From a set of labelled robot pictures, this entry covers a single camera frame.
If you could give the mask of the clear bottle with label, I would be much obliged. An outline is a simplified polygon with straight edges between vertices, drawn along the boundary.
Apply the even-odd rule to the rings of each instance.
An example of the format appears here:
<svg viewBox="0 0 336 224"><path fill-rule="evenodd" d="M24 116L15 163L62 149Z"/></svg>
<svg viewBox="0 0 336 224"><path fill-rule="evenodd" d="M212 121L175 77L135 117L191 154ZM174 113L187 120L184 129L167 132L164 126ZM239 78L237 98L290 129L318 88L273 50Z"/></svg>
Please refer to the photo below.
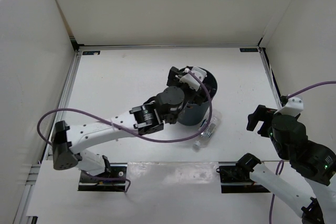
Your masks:
<svg viewBox="0 0 336 224"><path fill-rule="evenodd" d="M211 120L209 121L207 128L201 131L203 126L208 123L208 113L207 113L206 117L204 117L203 121L201 122L201 125L198 128L198 131L199 132L201 131L201 134L195 139L193 143L193 150L199 151L201 148L205 148L208 145L212 136L214 135L217 128L221 124L221 121L222 121L222 114L219 111L213 109L212 117Z"/></svg>

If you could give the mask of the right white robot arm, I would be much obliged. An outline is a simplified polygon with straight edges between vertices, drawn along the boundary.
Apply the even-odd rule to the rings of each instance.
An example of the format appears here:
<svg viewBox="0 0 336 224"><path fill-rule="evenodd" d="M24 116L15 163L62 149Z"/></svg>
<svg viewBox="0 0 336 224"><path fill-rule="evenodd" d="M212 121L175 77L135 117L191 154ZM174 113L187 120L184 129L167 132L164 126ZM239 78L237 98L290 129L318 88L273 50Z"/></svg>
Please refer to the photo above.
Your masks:
<svg viewBox="0 0 336 224"><path fill-rule="evenodd" d="M252 180L281 199L303 223L335 223L335 152L308 139L297 116L259 105L248 116L246 129L270 138L278 156L288 161L314 192L311 197L272 173L256 156L247 153L236 163L236 177Z"/></svg>

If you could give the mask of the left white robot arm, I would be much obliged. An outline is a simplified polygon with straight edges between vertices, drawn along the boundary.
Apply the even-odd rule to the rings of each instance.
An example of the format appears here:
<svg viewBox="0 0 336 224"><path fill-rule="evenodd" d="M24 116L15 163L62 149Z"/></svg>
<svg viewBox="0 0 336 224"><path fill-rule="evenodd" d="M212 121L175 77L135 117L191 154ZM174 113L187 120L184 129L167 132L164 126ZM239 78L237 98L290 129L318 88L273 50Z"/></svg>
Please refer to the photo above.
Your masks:
<svg viewBox="0 0 336 224"><path fill-rule="evenodd" d="M210 100L206 77L207 71L199 67L172 67L164 91L123 114L73 126L58 121L51 142L54 169L76 167L105 182L111 171L107 157L88 149L120 138L156 133L164 129L164 124L175 124L187 104Z"/></svg>

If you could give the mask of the dark grey plastic bin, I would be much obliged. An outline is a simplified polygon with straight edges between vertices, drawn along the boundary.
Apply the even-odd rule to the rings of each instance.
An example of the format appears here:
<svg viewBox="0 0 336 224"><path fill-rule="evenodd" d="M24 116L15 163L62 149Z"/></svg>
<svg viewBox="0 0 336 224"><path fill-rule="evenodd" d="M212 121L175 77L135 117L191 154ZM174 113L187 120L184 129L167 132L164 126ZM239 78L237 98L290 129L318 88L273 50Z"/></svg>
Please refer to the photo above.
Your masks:
<svg viewBox="0 0 336 224"><path fill-rule="evenodd" d="M218 89L217 80L211 72L204 68L202 69L207 72L207 76L205 77L203 83L208 88L211 99L213 99ZM205 98L205 101L201 105L197 105L196 103L188 103L179 115L177 121L186 126L195 126L202 122L209 108L209 101L207 97Z"/></svg>

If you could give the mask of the right dark corner sticker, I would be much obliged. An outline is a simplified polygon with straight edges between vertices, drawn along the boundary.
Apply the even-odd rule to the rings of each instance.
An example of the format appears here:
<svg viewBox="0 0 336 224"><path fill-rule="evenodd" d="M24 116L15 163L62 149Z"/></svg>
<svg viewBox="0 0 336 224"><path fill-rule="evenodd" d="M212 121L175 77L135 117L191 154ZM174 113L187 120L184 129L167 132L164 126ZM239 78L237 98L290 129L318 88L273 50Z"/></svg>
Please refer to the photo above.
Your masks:
<svg viewBox="0 0 336 224"><path fill-rule="evenodd" d="M258 52L257 48L240 48L240 52Z"/></svg>

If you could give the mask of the dark corner sticker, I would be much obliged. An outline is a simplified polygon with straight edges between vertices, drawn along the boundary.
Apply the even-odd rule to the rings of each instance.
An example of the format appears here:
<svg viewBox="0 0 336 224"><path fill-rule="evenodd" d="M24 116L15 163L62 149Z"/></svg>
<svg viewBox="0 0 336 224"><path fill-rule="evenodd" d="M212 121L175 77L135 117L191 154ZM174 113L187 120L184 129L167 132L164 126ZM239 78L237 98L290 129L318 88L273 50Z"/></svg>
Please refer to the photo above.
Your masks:
<svg viewBox="0 0 336 224"><path fill-rule="evenodd" d="M83 56L100 55L100 51L83 51Z"/></svg>
<svg viewBox="0 0 336 224"><path fill-rule="evenodd" d="M257 48L240 48L240 52L258 52Z"/></svg>

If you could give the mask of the left dark corner sticker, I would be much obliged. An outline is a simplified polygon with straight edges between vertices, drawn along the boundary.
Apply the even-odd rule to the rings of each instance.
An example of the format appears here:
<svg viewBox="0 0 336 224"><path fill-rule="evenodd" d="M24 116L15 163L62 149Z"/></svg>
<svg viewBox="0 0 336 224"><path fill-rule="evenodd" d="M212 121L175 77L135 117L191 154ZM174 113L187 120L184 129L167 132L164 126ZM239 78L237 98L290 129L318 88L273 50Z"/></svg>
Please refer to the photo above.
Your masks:
<svg viewBox="0 0 336 224"><path fill-rule="evenodd" d="M83 51L83 56L100 55L100 51Z"/></svg>

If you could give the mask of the right aluminium rail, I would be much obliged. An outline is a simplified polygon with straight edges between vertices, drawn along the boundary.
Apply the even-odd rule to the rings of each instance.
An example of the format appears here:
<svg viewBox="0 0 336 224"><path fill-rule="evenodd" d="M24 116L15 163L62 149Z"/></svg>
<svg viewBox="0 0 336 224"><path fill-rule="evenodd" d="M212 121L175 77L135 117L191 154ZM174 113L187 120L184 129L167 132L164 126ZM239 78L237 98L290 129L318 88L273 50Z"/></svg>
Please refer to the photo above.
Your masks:
<svg viewBox="0 0 336 224"><path fill-rule="evenodd" d="M276 81L276 78L274 76L274 72L272 70L269 58L267 56L266 48L258 47L258 49L259 49L261 60L263 62L264 69L265 69L265 72L266 72L266 75L267 75L267 78L268 78L273 96L275 98L277 107L280 108L281 107L281 101L280 101L281 93L279 91L277 81Z"/></svg>

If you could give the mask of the aluminium rail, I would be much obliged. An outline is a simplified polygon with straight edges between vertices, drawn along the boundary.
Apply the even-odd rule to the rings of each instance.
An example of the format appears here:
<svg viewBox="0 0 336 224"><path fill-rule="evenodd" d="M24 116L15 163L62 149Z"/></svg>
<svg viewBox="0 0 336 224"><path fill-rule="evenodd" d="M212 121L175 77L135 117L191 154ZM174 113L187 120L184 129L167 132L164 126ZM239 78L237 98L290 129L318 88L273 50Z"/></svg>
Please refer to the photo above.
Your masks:
<svg viewBox="0 0 336 224"><path fill-rule="evenodd" d="M258 49L259 49L261 60L263 62L264 69L265 69L265 72L266 72L266 75L267 75L267 78L268 78L273 96L275 98L277 107L280 108L281 107L281 101L280 101L281 93L279 91L277 81L276 81L276 78L274 76L274 72L272 70L269 58L267 56L266 48L258 47Z"/></svg>
<svg viewBox="0 0 336 224"><path fill-rule="evenodd" d="M75 51L75 55L73 57L73 60L71 62L68 74L67 74L67 78L66 78L66 82L64 85L64 88L62 90L62 94L60 97L60 101L58 104L58 108L66 108L68 106L69 103L69 99L71 97L71 92L72 92L72 87L76 78L76 74L77 74L77 70L78 70L78 66L79 66L79 62L80 62L80 57L81 55L79 54L79 52L76 50ZM53 117L53 123L52 123L52 127L50 129L50 133L48 136L48 139L51 140L53 131L54 131L54 126L56 124L56 122L60 121L63 117L63 112L55 112L55 115Z"/></svg>

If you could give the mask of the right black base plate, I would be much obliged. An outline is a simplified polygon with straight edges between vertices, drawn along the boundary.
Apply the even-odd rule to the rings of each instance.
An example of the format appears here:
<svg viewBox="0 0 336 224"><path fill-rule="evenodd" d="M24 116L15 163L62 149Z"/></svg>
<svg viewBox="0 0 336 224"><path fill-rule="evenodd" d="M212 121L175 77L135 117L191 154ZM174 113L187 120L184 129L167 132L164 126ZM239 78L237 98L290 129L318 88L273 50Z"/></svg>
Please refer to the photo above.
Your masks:
<svg viewBox="0 0 336 224"><path fill-rule="evenodd" d="M219 174L222 194L252 194L269 193L264 186L252 181L249 177L238 172L238 167L224 165L216 168Z"/></svg>

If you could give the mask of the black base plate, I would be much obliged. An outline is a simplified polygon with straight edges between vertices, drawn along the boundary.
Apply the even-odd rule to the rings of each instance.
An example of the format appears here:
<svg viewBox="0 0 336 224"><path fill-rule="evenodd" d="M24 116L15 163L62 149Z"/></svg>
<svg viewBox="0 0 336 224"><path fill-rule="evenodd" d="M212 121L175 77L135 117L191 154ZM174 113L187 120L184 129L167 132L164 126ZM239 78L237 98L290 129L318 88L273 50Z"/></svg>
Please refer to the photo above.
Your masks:
<svg viewBox="0 0 336 224"><path fill-rule="evenodd" d="M238 167L224 165L216 168L219 174L222 194L252 194L269 193L264 186L252 181L249 177L238 172Z"/></svg>
<svg viewBox="0 0 336 224"><path fill-rule="evenodd" d="M125 193L129 187L126 163L111 163L110 171L100 175L88 175L81 172L78 191L117 192Z"/></svg>

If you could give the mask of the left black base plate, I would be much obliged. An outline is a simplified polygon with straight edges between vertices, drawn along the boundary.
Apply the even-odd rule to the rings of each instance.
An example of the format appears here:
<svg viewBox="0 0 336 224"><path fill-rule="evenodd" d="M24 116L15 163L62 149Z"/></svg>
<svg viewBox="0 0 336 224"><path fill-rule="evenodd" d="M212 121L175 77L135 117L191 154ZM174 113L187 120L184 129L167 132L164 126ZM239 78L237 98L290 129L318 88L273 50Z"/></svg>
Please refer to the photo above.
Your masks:
<svg viewBox="0 0 336 224"><path fill-rule="evenodd" d="M129 187L126 163L111 163L110 171L100 175L88 175L81 172L78 191L117 192L125 193Z"/></svg>

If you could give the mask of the left aluminium rail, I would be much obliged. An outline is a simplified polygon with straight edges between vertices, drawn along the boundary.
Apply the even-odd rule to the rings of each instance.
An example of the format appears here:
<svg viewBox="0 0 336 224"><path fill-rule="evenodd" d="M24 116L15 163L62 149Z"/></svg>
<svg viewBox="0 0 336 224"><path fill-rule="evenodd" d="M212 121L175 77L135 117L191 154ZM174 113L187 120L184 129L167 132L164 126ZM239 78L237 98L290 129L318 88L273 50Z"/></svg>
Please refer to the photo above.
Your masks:
<svg viewBox="0 0 336 224"><path fill-rule="evenodd" d="M73 57L73 60L71 62L68 74L67 74L67 78L66 78L66 82L64 85L64 88L62 90L62 94L60 97L60 101L58 104L58 108L66 108L68 106L69 103L69 99L71 97L71 92L72 92L72 87L76 78L76 74L77 74L77 70L78 70L78 66L79 66L79 62L80 62L80 57L81 55L79 54L79 52L76 50L75 51L75 55ZM55 112L55 115L53 117L53 123L52 123L52 127L50 129L50 133L48 136L48 139L51 140L53 131L54 131L54 126L56 124L56 122L60 121L63 117L63 112Z"/></svg>

